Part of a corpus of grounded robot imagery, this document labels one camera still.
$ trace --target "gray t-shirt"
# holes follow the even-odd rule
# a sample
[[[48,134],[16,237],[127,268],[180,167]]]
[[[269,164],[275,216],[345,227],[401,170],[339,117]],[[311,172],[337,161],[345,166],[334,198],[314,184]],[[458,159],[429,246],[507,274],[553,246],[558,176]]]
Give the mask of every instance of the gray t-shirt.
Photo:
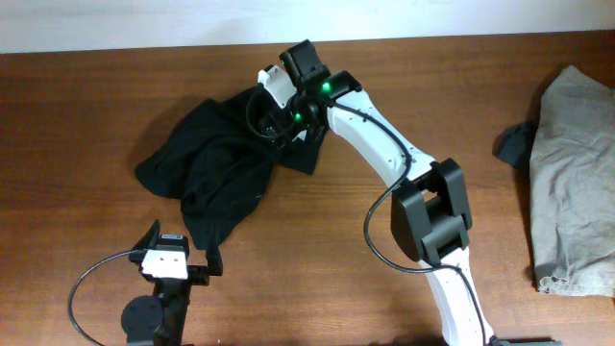
[[[615,297],[615,97],[573,66],[542,97],[530,159],[538,289]]]

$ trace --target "wire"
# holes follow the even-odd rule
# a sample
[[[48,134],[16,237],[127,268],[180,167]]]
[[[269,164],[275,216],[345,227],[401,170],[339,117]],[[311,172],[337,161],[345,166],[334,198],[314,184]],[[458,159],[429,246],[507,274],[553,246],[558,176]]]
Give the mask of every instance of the wire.
[[[406,158],[406,168],[404,169],[404,173],[402,173],[400,178],[397,181],[395,181],[395,183],[393,183],[393,185],[391,185],[387,190],[384,191],[384,193],[376,200],[376,202],[374,202],[372,207],[367,211],[367,214],[365,215],[365,221],[363,222],[363,236],[365,237],[365,242],[367,243],[367,246],[370,248],[370,250],[372,250],[374,255],[376,255],[377,258],[379,258],[381,261],[386,263],[386,265],[388,265],[388,266],[390,266],[390,267],[392,267],[394,269],[397,269],[397,270],[399,270],[401,272],[404,272],[404,273],[408,273],[408,274],[429,274],[429,273],[432,273],[432,272],[435,272],[435,271],[438,271],[438,270],[442,270],[442,269],[450,269],[450,270],[455,271],[461,277],[461,280],[463,280],[463,283],[465,284],[465,287],[467,288],[468,292],[470,293],[470,298],[472,299],[472,304],[474,305],[474,309],[476,310],[477,317],[479,319],[480,330],[482,331],[482,342],[481,343],[482,343],[482,345],[485,345],[485,339],[487,338],[487,335],[486,335],[486,331],[484,329],[484,322],[482,321],[482,316],[480,314],[479,301],[478,301],[476,295],[474,294],[474,290],[472,289],[472,286],[470,285],[470,281],[463,274],[463,270],[461,268],[459,268],[458,266],[453,266],[453,265],[449,265],[449,264],[441,264],[441,265],[438,265],[438,266],[434,266],[432,268],[409,268],[409,267],[402,266],[402,265],[397,264],[397,263],[391,261],[390,259],[386,258],[376,248],[376,246],[372,242],[372,238],[369,235],[369,224],[370,224],[370,221],[372,220],[372,216],[374,215],[374,212],[376,212],[376,210],[382,204],[382,202],[384,202],[384,200],[388,196],[390,196],[391,193],[393,193],[393,190],[395,190],[397,187],[399,187],[402,184],[402,182],[406,179],[407,174],[409,173],[410,168],[412,166],[412,156],[408,152],[408,150],[407,150],[406,146],[404,145],[404,143],[389,128],[384,126],[380,121],[375,119],[373,116],[371,116],[371,115],[369,115],[367,113],[364,113],[362,111],[358,111],[358,110],[352,109],[350,107],[347,107],[347,106],[344,106],[344,105],[340,105],[340,104],[338,104],[337,102],[335,102],[335,101],[333,101],[331,99],[321,98],[321,101],[323,101],[326,105],[328,105],[330,107],[336,107],[336,108],[339,108],[341,110],[348,111],[348,112],[351,112],[352,114],[358,115],[358,116],[362,117],[363,119],[369,120],[374,125],[378,126],[387,135],[389,135],[391,137],[391,139],[393,139],[397,143],[397,145],[399,145],[400,149],[404,153],[404,157]]]
[[[68,305],[67,305],[68,319],[70,319],[70,323],[73,325],[73,327],[75,327],[77,332],[79,332],[81,336],[83,336],[87,341],[89,341],[93,345],[105,346],[99,341],[97,341],[95,338],[89,336],[86,332],[84,332],[81,326],[79,326],[79,323],[77,323],[77,321],[75,320],[75,315],[73,314],[73,298],[75,297],[75,292],[77,291],[77,287],[79,287],[79,284],[81,284],[81,282],[86,278],[87,275],[89,275],[89,273],[93,272],[99,266],[109,261],[119,259],[121,257],[128,256],[130,254],[140,253],[140,252],[142,252],[142,250],[124,251],[124,252],[115,254],[113,256],[107,257],[106,259],[99,261],[98,263],[92,265],[88,270],[86,270],[86,272],[81,276],[81,278],[79,278],[79,280],[77,280],[77,282],[73,285],[73,289],[70,290],[70,294],[68,295]]]
[[[257,89],[252,93],[252,95],[250,95],[250,98],[248,99],[248,103],[246,104],[246,125],[248,125],[248,129],[250,129],[250,131],[253,134],[255,134],[256,136],[259,136],[259,137],[265,138],[265,139],[273,139],[273,140],[275,140],[275,139],[281,138],[283,136],[286,136],[295,127],[295,122],[292,121],[292,119],[290,119],[290,125],[288,125],[279,134],[276,134],[276,135],[273,135],[273,136],[264,135],[260,131],[255,129],[254,125],[252,125],[252,118],[251,118],[250,115],[252,114],[252,106],[253,106],[254,102],[256,101],[257,97],[262,93],[263,89],[264,89],[264,86],[258,85]],[[282,127],[274,116],[272,116],[271,118],[276,123],[276,125]]]

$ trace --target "black cloth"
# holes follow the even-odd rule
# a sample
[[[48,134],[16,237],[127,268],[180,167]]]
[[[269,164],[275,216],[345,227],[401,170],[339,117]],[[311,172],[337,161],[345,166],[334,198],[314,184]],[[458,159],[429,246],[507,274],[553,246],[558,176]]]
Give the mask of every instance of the black cloth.
[[[135,169],[150,192],[182,201],[194,246],[206,251],[209,270],[217,275],[222,274],[218,246],[256,209],[274,164],[312,174],[322,143],[322,138],[313,143],[297,139],[279,149],[255,136],[245,115],[253,92],[256,89],[249,88],[223,103],[206,100]],[[270,103],[259,99],[253,107],[256,113],[271,109]]]
[[[532,121],[506,130],[501,134],[502,142],[494,153],[495,157],[529,176],[529,158],[536,131],[538,125]]]

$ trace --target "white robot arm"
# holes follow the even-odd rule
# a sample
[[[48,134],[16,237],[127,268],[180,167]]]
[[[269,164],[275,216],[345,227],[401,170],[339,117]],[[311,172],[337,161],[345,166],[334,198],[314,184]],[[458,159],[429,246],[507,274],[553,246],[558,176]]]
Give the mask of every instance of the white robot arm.
[[[336,100],[337,103],[361,110],[378,119],[388,127],[406,145],[412,155],[412,166],[407,175],[410,181],[431,171],[433,157],[423,153],[407,141],[378,112],[367,92],[352,91]],[[328,122],[331,130],[353,145],[369,164],[378,172],[387,186],[392,185],[404,172],[405,158],[399,145],[374,123],[364,122],[355,114],[340,108],[327,109]],[[441,259],[442,264],[449,264],[463,270],[472,289],[474,283],[470,274],[469,248],[457,248]],[[424,260],[419,264],[423,268],[431,268]],[[485,329],[485,340],[481,340],[480,321],[472,302],[472,298],[459,275],[453,270],[439,270],[427,274],[433,297],[440,310],[442,318],[442,334],[449,345],[479,346],[489,343],[493,330],[481,316]]]
[[[280,109],[288,107],[291,116],[307,118],[305,129],[313,130],[326,120],[326,126],[353,145],[387,186],[395,185],[406,175],[406,186],[393,192],[391,227],[398,244],[423,269],[447,265],[455,268],[427,274],[446,342],[452,346],[489,344],[494,334],[482,315],[470,275],[466,232],[472,221],[463,176],[456,163],[437,163],[405,139],[348,72],[331,76],[309,42],[284,52],[281,59],[290,76],[278,66],[269,66],[258,74],[259,84]],[[427,189],[437,192],[438,197],[426,204],[423,193]]]

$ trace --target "wooden table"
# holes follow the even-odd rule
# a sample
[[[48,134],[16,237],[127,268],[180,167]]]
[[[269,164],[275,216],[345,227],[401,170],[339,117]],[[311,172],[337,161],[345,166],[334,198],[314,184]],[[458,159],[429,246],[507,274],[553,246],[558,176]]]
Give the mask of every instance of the wooden table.
[[[316,44],[347,69],[410,141],[464,168],[475,226],[474,281],[505,338],[552,336],[615,344],[614,301],[532,287],[528,182],[492,156],[505,128],[536,116],[539,97],[574,64],[615,87],[615,33],[387,39]],[[128,249],[154,219],[186,234],[178,201],[146,191],[133,168],[207,97],[252,86],[282,45],[137,49],[0,56],[0,273],[3,345],[85,345],[66,297],[95,261]],[[258,210],[222,245],[225,274],[196,287],[184,342],[197,345],[426,344],[441,335],[427,280],[378,261],[361,225],[384,186],[329,134],[313,176],[277,168]],[[373,238],[409,263],[385,204]],[[204,263],[192,252],[192,263]],[[132,298],[150,294],[119,260],[78,291],[78,320],[105,344]]]

